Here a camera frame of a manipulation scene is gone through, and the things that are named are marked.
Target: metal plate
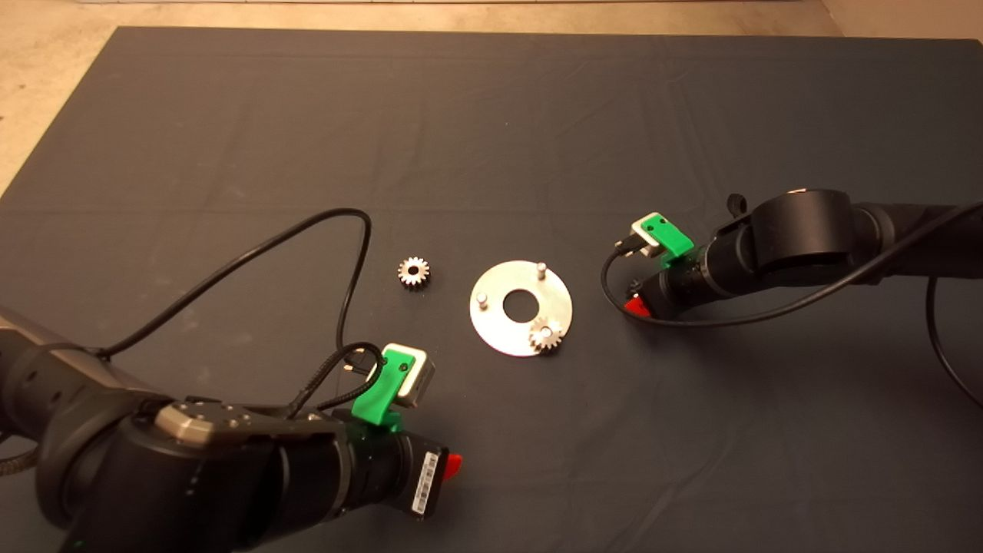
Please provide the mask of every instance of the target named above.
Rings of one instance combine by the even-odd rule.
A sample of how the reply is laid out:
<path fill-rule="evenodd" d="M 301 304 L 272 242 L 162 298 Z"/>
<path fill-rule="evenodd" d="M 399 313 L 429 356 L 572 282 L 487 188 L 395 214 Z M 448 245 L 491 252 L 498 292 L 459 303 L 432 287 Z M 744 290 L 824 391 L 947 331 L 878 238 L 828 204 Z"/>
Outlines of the metal plate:
<path fill-rule="evenodd" d="M 506 261 L 485 273 L 475 282 L 471 290 L 469 309 L 471 323 L 478 336 L 491 347 L 517 357 L 536 355 L 536 349 L 529 344 L 530 322 L 516 323 L 505 314 L 505 296 L 516 290 L 525 290 L 540 304 L 536 317 L 549 317 L 560 323 L 560 335 L 566 336 L 573 321 L 573 301 L 566 284 L 549 268 L 539 278 L 536 263 L 531 261 Z M 486 297 L 483 309 L 479 295 Z"/>

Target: table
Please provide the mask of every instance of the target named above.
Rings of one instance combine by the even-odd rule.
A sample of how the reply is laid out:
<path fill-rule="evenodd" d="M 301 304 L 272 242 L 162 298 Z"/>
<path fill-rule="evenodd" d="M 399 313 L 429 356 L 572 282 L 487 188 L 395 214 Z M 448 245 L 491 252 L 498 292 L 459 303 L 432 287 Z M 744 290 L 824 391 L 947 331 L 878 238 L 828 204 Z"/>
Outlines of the table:
<path fill-rule="evenodd" d="M 122 28 L 0 202 L 0 302 L 105 344 L 304 215 L 364 208 L 347 336 L 431 354 L 406 427 L 464 468 L 431 521 L 367 508 L 259 551 L 974 551 L 983 419 L 932 355 L 924 282 L 670 332 L 606 305 L 597 272 L 649 211 L 706 240 L 731 192 L 977 199 L 980 97 L 969 40 Z M 358 232 L 298 238 L 118 364 L 175 396 L 289 400 L 332 350 Z M 422 293 L 396 279 L 409 255 L 433 266 Z M 555 356 L 503 356 L 471 328 L 473 283 L 510 259 L 570 289 Z M 942 285 L 976 389 L 981 301 Z M 31 474 L 0 481 L 0 506 L 5 549 L 59 542 Z"/>

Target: white label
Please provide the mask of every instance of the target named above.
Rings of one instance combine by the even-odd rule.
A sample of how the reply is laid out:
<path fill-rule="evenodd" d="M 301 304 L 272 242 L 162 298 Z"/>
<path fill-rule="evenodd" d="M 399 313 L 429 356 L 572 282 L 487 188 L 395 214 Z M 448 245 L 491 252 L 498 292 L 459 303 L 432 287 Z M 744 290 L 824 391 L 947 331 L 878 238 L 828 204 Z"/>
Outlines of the white label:
<path fill-rule="evenodd" d="M 436 462 L 440 455 L 427 452 L 424 457 L 424 468 L 420 471 L 420 481 L 417 482 L 417 495 L 413 497 L 413 512 L 422 515 L 427 511 L 427 500 L 430 499 L 430 488 L 434 483 Z"/>

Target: concrete floor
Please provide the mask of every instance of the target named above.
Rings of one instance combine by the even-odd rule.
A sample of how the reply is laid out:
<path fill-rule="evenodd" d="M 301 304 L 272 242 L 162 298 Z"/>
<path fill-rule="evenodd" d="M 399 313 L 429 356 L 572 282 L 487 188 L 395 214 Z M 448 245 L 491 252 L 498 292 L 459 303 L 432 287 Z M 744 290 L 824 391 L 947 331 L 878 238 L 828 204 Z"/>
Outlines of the concrete floor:
<path fill-rule="evenodd" d="M 983 38 L 980 0 L 78 4 L 0 0 L 0 194 L 117 26 Z"/>

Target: gear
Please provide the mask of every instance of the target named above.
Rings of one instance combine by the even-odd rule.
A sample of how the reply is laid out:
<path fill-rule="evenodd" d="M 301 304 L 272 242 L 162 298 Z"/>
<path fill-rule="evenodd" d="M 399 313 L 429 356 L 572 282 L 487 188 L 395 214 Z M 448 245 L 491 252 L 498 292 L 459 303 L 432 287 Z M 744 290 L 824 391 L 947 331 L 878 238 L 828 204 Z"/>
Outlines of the gear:
<path fill-rule="evenodd" d="M 399 281 L 407 288 L 417 288 L 427 284 L 430 278 L 430 264 L 423 258 L 411 257 L 399 264 Z"/>
<path fill-rule="evenodd" d="M 529 344 L 539 353 L 551 351 L 563 340 L 562 330 L 559 322 L 540 317 L 529 327 Z"/>

